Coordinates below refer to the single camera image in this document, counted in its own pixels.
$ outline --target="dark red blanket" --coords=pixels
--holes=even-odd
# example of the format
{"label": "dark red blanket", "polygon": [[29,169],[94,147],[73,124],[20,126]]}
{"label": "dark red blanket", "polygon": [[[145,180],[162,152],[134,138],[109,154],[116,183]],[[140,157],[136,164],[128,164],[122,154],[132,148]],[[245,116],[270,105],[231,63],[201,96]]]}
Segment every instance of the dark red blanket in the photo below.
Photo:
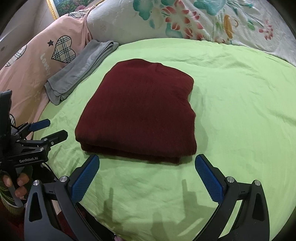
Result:
{"label": "dark red blanket", "polygon": [[193,79],[131,59],[117,63],[87,103],[75,130],[85,151],[177,163],[196,153]]}

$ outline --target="gray towel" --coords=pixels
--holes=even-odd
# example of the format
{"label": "gray towel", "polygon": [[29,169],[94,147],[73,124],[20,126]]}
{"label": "gray towel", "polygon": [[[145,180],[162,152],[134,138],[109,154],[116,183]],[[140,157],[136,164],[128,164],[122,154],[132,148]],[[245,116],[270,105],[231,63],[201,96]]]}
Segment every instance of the gray towel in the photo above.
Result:
{"label": "gray towel", "polygon": [[59,105],[118,45],[113,41],[102,43],[91,40],[72,62],[47,80],[44,87],[50,101]]}

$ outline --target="blue gripper pad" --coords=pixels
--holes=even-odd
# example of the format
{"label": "blue gripper pad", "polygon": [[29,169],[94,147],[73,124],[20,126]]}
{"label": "blue gripper pad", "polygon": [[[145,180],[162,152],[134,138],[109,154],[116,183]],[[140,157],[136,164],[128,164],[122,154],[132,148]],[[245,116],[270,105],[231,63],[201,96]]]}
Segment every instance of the blue gripper pad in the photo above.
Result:
{"label": "blue gripper pad", "polygon": [[71,193],[71,200],[73,203],[80,202],[83,199],[88,187],[90,186],[92,180],[94,179],[96,173],[98,172],[99,167],[100,167],[99,157],[97,155],[91,155],[86,160],[86,162],[82,165],[82,167],[78,167],[75,169],[75,171],[79,170],[79,172],[81,173],[78,177],[76,177],[76,180],[74,181],[71,187],[70,193]]}
{"label": "blue gripper pad", "polygon": [[204,183],[212,200],[218,204],[221,204],[224,198],[223,187],[201,155],[198,155],[195,158],[195,169]]}
{"label": "blue gripper pad", "polygon": [[50,126],[50,120],[45,119],[45,120],[41,120],[41,121],[31,124],[29,127],[29,131],[32,131],[32,132],[39,131],[39,130],[49,127],[49,126]]}

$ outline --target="finger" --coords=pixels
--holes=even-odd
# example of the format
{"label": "finger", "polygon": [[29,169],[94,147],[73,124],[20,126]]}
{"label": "finger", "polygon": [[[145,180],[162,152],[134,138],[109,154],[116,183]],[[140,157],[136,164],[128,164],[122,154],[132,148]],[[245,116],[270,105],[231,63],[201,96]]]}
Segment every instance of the finger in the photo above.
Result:
{"label": "finger", "polygon": [[22,197],[27,194],[27,189],[25,187],[19,187],[17,190],[15,190],[15,195],[17,197]]}
{"label": "finger", "polygon": [[25,173],[21,173],[17,179],[17,184],[21,187],[29,182],[29,177]]}
{"label": "finger", "polygon": [[4,182],[5,186],[7,186],[9,188],[12,186],[12,181],[11,181],[10,177],[7,175],[3,176],[3,182]]}

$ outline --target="gold frame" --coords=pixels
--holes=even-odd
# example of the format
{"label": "gold frame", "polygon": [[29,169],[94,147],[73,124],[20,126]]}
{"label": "gold frame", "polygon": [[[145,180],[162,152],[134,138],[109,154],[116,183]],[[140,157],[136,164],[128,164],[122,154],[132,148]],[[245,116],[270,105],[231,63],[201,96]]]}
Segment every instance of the gold frame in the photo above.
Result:
{"label": "gold frame", "polygon": [[[103,1],[105,1],[105,0],[101,0],[101,1],[99,1],[98,3],[96,3],[95,5],[96,5],[96,6],[99,5],[99,4],[100,4],[101,2],[103,2]],[[51,12],[51,14],[52,14],[52,17],[54,18],[54,20],[57,20],[60,16],[59,16],[59,14],[58,14],[58,12],[57,12],[57,9],[56,9],[56,7],[55,7],[53,1],[52,1],[52,0],[46,0],[46,2],[47,2],[47,4],[48,4],[49,10],[50,10],[50,12]]]}

